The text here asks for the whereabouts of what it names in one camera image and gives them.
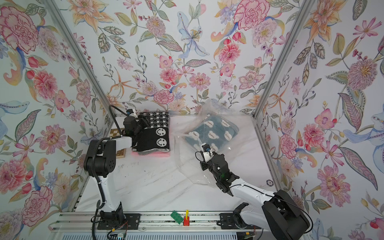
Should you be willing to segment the red yellow clip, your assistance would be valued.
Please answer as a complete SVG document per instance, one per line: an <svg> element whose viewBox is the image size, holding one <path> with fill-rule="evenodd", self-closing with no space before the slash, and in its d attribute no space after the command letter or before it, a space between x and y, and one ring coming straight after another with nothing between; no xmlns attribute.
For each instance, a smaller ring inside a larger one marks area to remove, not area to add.
<svg viewBox="0 0 384 240"><path fill-rule="evenodd" d="M189 210L186 210L186 214L183 221L183 226L187 227L190 225L190 216L189 216Z"/></svg>

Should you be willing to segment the green tag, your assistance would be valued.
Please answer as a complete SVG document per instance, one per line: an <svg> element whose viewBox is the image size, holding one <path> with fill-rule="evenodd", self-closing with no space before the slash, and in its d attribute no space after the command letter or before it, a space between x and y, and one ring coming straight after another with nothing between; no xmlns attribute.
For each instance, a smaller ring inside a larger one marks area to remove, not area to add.
<svg viewBox="0 0 384 240"><path fill-rule="evenodd" d="M172 211L171 218L179 225L184 222L184 218L177 211Z"/></svg>

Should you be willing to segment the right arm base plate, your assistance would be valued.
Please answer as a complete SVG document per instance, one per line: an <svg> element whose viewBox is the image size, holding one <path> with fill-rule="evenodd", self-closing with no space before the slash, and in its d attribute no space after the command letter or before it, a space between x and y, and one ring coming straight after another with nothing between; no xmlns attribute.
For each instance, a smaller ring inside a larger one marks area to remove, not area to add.
<svg viewBox="0 0 384 240"><path fill-rule="evenodd" d="M253 225L248 225L244 222L239 214L234 213L221 213L217 225L222 230L251 230L254 229Z"/></svg>

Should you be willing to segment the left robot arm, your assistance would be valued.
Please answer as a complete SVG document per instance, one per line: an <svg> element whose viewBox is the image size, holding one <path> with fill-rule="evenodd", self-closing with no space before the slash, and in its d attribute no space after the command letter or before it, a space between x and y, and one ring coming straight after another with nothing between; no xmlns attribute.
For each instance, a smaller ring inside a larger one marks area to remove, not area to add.
<svg viewBox="0 0 384 240"><path fill-rule="evenodd" d="M118 136L92 140L85 160L84 170L92 177L99 190L97 210L102 221L123 223L126 219L122 203L117 196L113 171L117 163L117 151L134 146L150 126L147 117L124 119L124 130Z"/></svg>

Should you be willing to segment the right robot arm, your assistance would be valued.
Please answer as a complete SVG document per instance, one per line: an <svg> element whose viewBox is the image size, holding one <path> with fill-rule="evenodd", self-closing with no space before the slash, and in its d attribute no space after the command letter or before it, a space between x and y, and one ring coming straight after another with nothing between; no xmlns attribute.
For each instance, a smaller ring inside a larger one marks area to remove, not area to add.
<svg viewBox="0 0 384 240"><path fill-rule="evenodd" d="M239 227L259 227L277 240L299 240L313 230L311 217L283 190L267 191L245 182L230 171L224 155L199 151L195 157L203 171L210 171L223 193L243 200L233 210Z"/></svg>

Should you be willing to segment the wooden chessboard box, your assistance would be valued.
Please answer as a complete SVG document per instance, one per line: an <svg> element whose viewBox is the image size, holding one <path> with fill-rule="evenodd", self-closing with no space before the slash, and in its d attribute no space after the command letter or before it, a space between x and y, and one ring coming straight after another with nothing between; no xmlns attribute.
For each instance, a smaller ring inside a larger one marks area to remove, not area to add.
<svg viewBox="0 0 384 240"><path fill-rule="evenodd" d="M122 159L126 156L127 147L123 139L121 138L120 132L117 128L110 130L109 137L116 141L116 158Z"/></svg>

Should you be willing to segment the grey blanket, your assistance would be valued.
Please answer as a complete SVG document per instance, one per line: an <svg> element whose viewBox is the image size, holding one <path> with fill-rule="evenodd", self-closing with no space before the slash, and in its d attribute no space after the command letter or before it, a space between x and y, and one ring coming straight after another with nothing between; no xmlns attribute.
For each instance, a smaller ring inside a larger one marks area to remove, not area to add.
<svg viewBox="0 0 384 240"><path fill-rule="evenodd" d="M144 151L144 152L137 152L137 154L139 156L158 156L158 157L169 157L170 156L170 152L164 152L164 151L155 151L155 150L151 150L151 151Z"/></svg>

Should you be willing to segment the pink blanket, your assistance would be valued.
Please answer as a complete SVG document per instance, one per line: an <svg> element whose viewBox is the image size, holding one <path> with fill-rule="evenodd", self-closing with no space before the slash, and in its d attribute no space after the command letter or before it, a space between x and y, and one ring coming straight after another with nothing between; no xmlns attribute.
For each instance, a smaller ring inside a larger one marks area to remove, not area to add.
<svg viewBox="0 0 384 240"><path fill-rule="evenodd" d="M170 152L131 152L134 157L153 157L153 158L168 158L171 156Z"/></svg>

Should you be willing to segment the black white patterned blanket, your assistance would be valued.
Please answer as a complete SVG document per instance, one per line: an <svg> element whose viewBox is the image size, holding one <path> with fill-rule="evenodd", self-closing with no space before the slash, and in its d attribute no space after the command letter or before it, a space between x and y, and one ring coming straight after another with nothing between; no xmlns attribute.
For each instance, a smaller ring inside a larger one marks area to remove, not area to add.
<svg viewBox="0 0 384 240"><path fill-rule="evenodd" d="M133 152L144 151L170 151L169 125L170 115L168 112L143 112L139 117L147 117L150 120L150 126L143 130L143 135Z"/></svg>

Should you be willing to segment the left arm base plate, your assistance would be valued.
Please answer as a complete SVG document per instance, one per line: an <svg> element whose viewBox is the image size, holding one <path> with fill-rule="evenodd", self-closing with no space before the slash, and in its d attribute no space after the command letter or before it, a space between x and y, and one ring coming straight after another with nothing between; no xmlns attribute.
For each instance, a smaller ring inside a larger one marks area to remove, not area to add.
<svg viewBox="0 0 384 240"><path fill-rule="evenodd" d="M102 213L97 230L112 230L120 226L125 230L138 230L140 224L140 214L114 215L112 213Z"/></svg>

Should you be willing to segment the clear plastic vacuum bag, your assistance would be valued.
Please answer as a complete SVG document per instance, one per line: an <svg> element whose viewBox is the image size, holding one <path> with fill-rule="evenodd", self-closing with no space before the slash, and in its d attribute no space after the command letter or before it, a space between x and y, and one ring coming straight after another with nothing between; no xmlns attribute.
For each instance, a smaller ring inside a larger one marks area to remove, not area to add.
<svg viewBox="0 0 384 240"><path fill-rule="evenodd" d="M192 184L213 187L213 175L201 169L202 146L208 144L213 152L224 154L231 164L256 138L256 133L252 116L231 110L217 100L209 100L195 117L178 124L172 136L179 171Z"/></svg>

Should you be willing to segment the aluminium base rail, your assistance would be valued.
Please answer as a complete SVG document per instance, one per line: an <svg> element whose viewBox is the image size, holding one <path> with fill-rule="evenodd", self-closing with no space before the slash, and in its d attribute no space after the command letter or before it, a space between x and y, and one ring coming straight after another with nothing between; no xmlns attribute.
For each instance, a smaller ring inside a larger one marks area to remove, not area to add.
<svg viewBox="0 0 384 240"><path fill-rule="evenodd" d="M137 233L144 232L223 232L217 224L221 220L219 211L190 211L190 225L177 224L170 211L138 212L140 220ZM51 232L90 232L92 212L61 213L58 219L49 226Z"/></svg>

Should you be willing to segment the small circuit board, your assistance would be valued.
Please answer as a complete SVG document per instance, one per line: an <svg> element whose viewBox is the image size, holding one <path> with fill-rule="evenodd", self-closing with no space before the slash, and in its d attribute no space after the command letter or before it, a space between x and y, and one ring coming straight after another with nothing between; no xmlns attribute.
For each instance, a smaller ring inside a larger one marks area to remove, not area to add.
<svg viewBox="0 0 384 240"><path fill-rule="evenodd" d="M109 231L107 234L107 240L125 240L127 233L123 232L116 232L116 231Z"/></svg>

